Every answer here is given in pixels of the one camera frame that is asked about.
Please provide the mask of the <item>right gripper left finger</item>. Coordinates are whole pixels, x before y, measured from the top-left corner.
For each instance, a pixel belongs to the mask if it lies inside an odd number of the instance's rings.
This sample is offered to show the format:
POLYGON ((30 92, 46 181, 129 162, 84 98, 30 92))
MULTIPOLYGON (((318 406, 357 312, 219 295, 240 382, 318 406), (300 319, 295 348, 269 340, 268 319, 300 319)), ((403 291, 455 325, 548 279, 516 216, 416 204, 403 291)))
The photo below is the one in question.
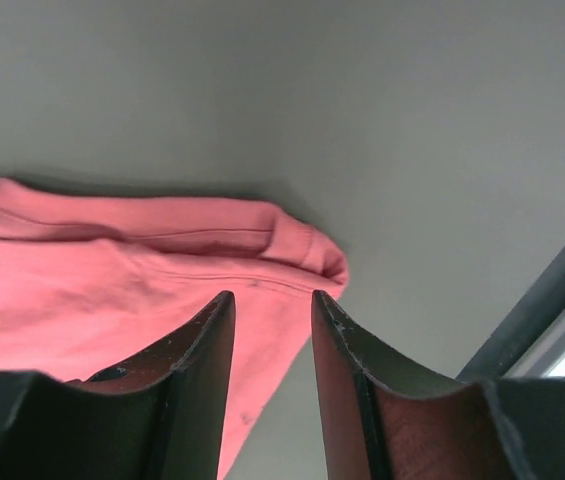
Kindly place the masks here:
POLYGON ((85 381, 0 371, 0 479, 214 479, 235 332, 224 291, 85 381))

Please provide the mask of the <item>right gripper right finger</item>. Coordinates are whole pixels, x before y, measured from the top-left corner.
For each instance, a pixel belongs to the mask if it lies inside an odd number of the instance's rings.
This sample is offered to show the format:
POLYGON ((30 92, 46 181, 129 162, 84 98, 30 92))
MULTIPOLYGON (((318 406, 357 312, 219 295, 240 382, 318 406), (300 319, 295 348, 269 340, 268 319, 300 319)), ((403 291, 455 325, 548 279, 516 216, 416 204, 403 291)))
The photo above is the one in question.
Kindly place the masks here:
POLYGON ((565 479, 565 380, 441 375, 315 291, 311 329, 332 479, 565 479))

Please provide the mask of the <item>salmon pink t shirt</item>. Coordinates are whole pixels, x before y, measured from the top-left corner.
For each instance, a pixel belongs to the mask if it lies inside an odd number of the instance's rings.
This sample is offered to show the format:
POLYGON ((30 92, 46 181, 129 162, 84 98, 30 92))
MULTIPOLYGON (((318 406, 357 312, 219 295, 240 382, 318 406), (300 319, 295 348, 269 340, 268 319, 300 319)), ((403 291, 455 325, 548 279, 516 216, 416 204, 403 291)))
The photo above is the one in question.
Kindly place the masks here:
POLYGON ((85 379, 234 294, 220 477, 307 342, 313 292, 339 297, 349 278, 330 238, 267 202, 64 196, 0 179, 0 370, 85 379))

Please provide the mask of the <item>aluminium front rail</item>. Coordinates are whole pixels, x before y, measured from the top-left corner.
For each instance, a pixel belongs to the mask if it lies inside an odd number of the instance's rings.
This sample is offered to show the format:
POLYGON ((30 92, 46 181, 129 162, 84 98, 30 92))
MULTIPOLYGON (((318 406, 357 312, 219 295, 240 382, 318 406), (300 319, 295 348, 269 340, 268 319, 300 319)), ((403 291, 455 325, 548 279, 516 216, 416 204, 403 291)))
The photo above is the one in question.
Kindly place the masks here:
POLYGON ((457 378, 540 377, 565 355, 565 246, 457 378))

